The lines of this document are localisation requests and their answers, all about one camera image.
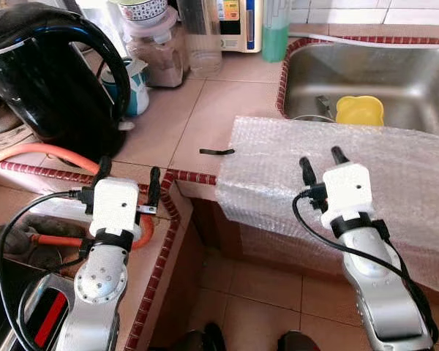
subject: kettle handle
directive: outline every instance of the kettle handle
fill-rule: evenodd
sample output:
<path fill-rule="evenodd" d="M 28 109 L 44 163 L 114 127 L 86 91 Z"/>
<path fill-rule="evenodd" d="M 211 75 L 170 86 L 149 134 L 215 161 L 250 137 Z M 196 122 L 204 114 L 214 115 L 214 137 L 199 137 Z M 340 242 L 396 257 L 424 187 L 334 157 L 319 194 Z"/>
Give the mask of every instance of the kettle handle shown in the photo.
<path fill-rule="evenodd" d="M 105 34 L 92 22 L 79 15 L 69 12 L 72 18 L 69 23 L 59 23 L 57 26 L 48 26 L 40 34 L 53 34 L 66 42 L 82 42 L 95 49 L 109 66 L 117 86 L 117 98 L 113 106 L 113 119 L 118 124 L 130 102 L 130 81 L 117 49 Z"/>

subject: stainless steel sink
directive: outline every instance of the stainless steel sink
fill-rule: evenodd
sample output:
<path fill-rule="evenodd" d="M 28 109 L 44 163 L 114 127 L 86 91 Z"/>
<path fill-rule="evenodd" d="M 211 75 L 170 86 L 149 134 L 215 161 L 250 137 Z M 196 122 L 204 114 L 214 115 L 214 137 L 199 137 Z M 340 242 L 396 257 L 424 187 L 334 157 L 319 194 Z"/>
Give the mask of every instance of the stainless steel sink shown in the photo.
<path fill-rule="evenodd" d="M 439 50 L 311 44 L 290 57 L 285 113 L 332 113 L 345 95 L 373 95 L 384 106 L 386 126 L 439 135 Z"/>

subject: black kettle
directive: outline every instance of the black kettle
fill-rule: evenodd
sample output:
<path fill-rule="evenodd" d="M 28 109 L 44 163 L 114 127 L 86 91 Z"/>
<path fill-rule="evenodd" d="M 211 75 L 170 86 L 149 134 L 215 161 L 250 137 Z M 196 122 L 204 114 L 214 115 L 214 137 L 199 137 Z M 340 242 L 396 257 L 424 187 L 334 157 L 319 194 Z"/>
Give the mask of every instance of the black kettle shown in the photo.
<path fill-rule="evenodd" d="M 115 102 L 73 42 L 95 49 L 109 66 Z M 122 147 L 119 122 L 130 82 L 110 40 L 76 13 L 40 3 L 0 10 L 0 96 L 43 142 L 98 162 Z"/>

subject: orange hose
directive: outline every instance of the orange hose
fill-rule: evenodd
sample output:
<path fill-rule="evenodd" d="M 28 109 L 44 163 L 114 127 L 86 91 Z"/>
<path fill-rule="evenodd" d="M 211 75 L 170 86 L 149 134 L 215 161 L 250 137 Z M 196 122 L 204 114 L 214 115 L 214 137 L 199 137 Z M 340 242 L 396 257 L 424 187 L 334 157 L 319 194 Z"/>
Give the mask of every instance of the orange hose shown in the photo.
<path fill-rule="evenodd" d="M 51 154 L 69 161 L 93 174 L 96 174 L 100 168 L 97 163 L 92 162 L 90 159 L 87 159 L 76 152 L 43 143 L 18 144 L 6 148 L 0 151 L 0 162 L 9 157 L 25 154 L 27 152 L 42 152 L 44 154 Z"/>
<path fill-rule="evenodd" d="M 141 216 L 140 223 L 143 229 L 143 237 L 139 241 L 136 241 L 132 244 L 132 250 L 145 246 L 153 237 L 154 224 L 152 217 L 144 214 Z M 40 245 L 80 247 L 82 240 L 79 238 L 65 238 L 62 236 L 33 234 L 31 241 Z"/>

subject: yellow container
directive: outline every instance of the yellow container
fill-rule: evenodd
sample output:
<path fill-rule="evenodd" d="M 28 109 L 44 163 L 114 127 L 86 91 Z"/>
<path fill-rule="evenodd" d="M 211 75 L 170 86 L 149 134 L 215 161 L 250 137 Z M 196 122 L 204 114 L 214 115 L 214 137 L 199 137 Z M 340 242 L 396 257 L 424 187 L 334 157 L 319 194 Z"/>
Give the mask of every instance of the yellow container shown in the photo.
<path fill-rule="evenodd" d="M 337 123 L 383 126 L 383 105 L 370 96 L 342 97 L 337 102 Z"/>

